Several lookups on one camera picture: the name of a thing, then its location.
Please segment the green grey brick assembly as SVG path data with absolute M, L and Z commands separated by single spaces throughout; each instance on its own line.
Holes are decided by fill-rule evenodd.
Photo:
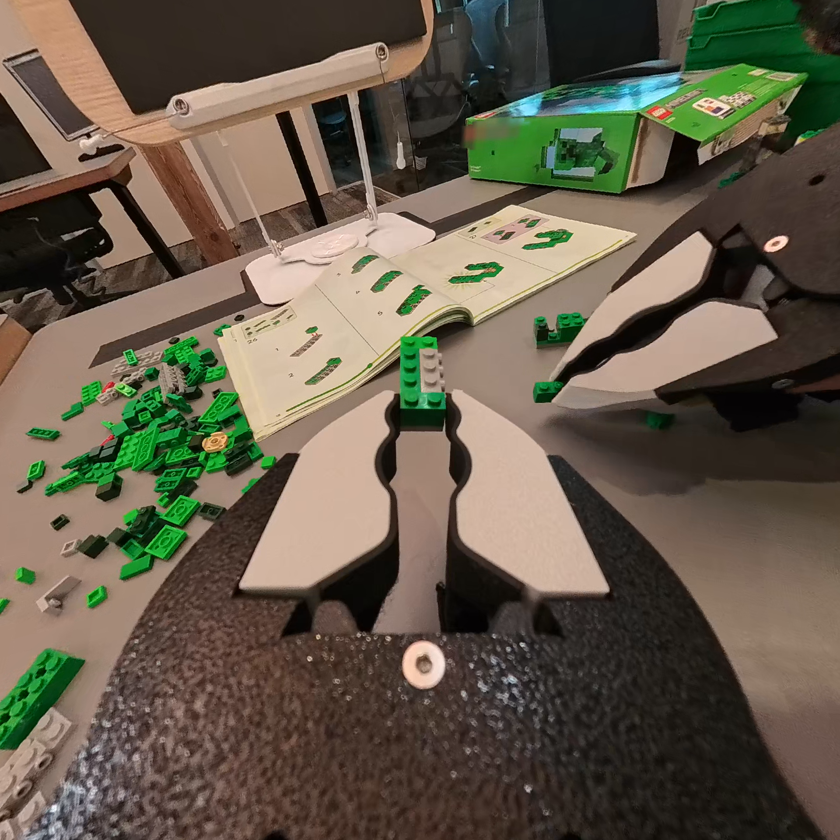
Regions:
M 435 337 L 401 337 L 399 396 L 402 430 L 433 432 L 445 428 L 445 372 Z

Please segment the grey desk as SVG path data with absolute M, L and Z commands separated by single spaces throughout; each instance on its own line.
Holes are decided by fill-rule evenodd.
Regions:
M 838 838 L 838 405 L 737 434 L 701 406 L 638 415 L 535 405 L 561 354 L 532 318 L 590 314 L 722 165 L 640 198 L 529 196 L 637 242 L 477 328 L 437 331 L 447 385 L 550 456 L 612 592 L 522 623 L 441 633 L 449 443 L 396 441 L 400 576 L 371 633 L 284 630 L 301 609 L 236 593 L 287 483 L 281 465 L 198 522 L 174 560 L 105 589 L 2 572 L 2 693 L 44 648 L 86 663 L 75 727 L 27 838 Z M 122 347 L 207 339 L 260 312 L 245 258 L 42 329 L 2 420 L 57 408 L 60 375 Z

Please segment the green plastic crates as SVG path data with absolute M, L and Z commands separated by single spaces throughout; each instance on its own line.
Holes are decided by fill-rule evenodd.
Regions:
M 837 82 L 839 58 L 816 53 L 805 41 L 799 10 L 792 1 L 718 2 L 697 8 L 685 68 L 745 64 Z

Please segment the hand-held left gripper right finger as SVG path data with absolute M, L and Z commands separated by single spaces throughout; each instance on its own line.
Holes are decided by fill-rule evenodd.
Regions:
M 450 522 L 454 546 L 490 575 L 483 602 L 603 598 L 610 592 L 543 448 L 465 391 L 451 393 L 451 453 L 463 456 Z

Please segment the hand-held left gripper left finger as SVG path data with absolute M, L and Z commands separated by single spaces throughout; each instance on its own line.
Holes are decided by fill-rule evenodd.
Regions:
M 396 511 L 377 456 L 392 438 L 396 396 L 380 392 L 302 448 L 238 588 L 312 599 L 385 546 Z

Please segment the grey brick plate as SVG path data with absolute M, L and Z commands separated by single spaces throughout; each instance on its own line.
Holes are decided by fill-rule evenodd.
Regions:
M 74 727 L 73 721 L 55 708 L 50 708 L 16 748 L 14 767 L 18 772 L 46 770 L 53 763 Z
M 28 802 L 54 754 L 34 741 L 21 743 L 1 769 L 1 822 L 11 819 Z

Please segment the black mesh office chair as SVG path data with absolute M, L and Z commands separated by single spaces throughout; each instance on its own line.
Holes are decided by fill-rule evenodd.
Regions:
M 113 250 L 102 213 L 89 196 L 68 193 L 19 206 L 1 215 L 1 291 L 49 291 L 72 313 L 121 298 L 86 295 L 76 281 L 89 263 Z

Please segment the brown-top background desk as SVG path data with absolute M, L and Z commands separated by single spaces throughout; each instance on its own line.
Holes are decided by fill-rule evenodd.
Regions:
M 93 161 L 82 162 L 69 174 L 51 170 L 2 185 L 1 212 L 5 214 L 56 196 L 77 193 L 92 195 L 101 190 L 110 190 L 170 278 L 183 277 L 183 268 L 130 192 L 131 162 L 135 156 L 134 149 L 127 148 Z

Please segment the long green brick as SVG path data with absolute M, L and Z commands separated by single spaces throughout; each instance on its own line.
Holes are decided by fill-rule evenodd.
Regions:
M 1 749 L 16 749 L 52 708 L 86 663 L 44 649 L 1 701 Z

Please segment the green toy set box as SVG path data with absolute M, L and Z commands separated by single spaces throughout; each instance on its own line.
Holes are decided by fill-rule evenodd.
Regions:
M 703 165 L 786 114 L 804 72 L 745 64 L 561 85 L 469 118 L 469 176 L 620 194 Z

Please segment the wood-edged neighbouring desk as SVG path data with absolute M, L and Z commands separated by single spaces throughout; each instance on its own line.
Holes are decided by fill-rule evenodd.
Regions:
M 1 313 L 0 382 L 4 383 L 32 338 L 30 331 L 5 313 Z

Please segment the wooden post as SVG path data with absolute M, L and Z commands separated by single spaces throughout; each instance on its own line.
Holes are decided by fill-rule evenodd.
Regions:
M 238 257 L 235 242 L 183 144 L 141 145 L 138 152 L 146 160 L 205 261 L 209 265 L 218 265 Z

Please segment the green tan partial brick build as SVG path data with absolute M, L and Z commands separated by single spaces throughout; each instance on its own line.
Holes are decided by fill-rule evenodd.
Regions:
M 537 317 L 532 323 L 534 344 L 538 349 L 571 343 L 587 321 L 579 312 L 559 313 L 550 323 L 545 317 Z

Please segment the pile of green bricks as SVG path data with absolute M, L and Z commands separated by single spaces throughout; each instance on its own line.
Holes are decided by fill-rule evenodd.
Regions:
M 232 505 L 217 485 L 245 494 L 274 467 L 256 441 L 218 340 L 174 336 L 129 347 L 100 372 L 59 376 L 59 403 L 2 420 L 2 572 L 46 585 L 52 568 L 114 556 L 113 572 L 61 571 L 104 590 L 185 549 L 198 522 Z

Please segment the wood-backed black panel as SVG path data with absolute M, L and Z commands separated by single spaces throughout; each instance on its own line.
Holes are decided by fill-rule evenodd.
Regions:
M 137 123 L 174 95 L 427 34 L 419 1 L 71 1 Z

